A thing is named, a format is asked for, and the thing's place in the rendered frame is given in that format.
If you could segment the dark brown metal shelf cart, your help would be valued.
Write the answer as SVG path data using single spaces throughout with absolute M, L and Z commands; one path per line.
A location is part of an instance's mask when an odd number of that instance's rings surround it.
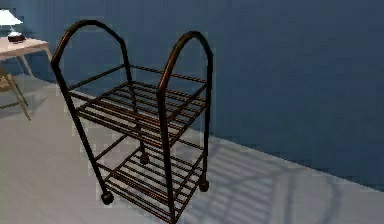
M 194 192 L 209 188 L 208 143 L 192 143 L 184 134 L 198 118 L 210 118 L 213 69 L 208 67 L 203 79 L 186 77 L 187 83 L 198 86 L 191 93 L 174 90 L 169 84 L 178 77 L 174 67 L 188 42 L 199 41 L 208 61 L 213 59 L 212 50 L 202 33 L 183 34 L 155 84 L 134 80 L 131 75 L 136 67 L 124 56 L 119 67 L 126 80 L 91 98 L 79 95 L 77 87 L 65 81 L 60 66 L 71 37 L 91 23 L 80 20 L 66 30 L 51 67 L 101 188 L 100 198 L 109 205 L 120 196 L 166 224 L 177 224 Z M 111 143 L 94 153 L 84 121 L 117 132 L 120 141 L 134 140 L 135 149 L 114 166 L 103 164 L 117 145 Z

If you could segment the tan wooden chair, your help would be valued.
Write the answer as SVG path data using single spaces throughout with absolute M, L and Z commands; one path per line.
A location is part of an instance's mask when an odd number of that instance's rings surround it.
M 1 92 L 8 92 L 8 91 L 11 91 L 13 93 L 13 95 L 16 98 L 16 101 L 14 103 L 0 106 L 0 109 L 5 109 L 5 108 L 9 108 L 9 107 L 13 107 L 13 106 L 18 105 L 22 109 L 26 118 L 28 120 L 31 120 L 31 117 L 29 116 L 29 114 L 27 112 L 28 103 L 27 103 L 24 95 L 22 94 L 14 76 L 12 74 L 6 72 L 4 69 L 0 68 L 0 93 Z

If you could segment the pale wooden table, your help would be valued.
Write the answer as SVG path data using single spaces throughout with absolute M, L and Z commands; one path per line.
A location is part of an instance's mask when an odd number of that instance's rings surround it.
M 40 51 L 45 51 L 48 61 L 51 61 L 52 53 L 49 48 L 49 43 L 46 41 L 27 38 L 21 43 L 10 43 L 6 37 L 0 37 L 0 62 L 20 57 L 30 76 L 32 76 L 33 73 L 25 56 Z

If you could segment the white table lamp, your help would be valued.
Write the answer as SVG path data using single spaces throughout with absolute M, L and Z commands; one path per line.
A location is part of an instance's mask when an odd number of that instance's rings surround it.
M 10 43 L 19 43 L 26 40 L 22 33 L 17 32 L 14 29 L 15 25 L 20 24 L 22 24 L 22 21 L 15 17 L 9 10 L 0 9 L 0 26 L 8 26 L 10 28 L 10 32 L 7 35 L 7 39 Z

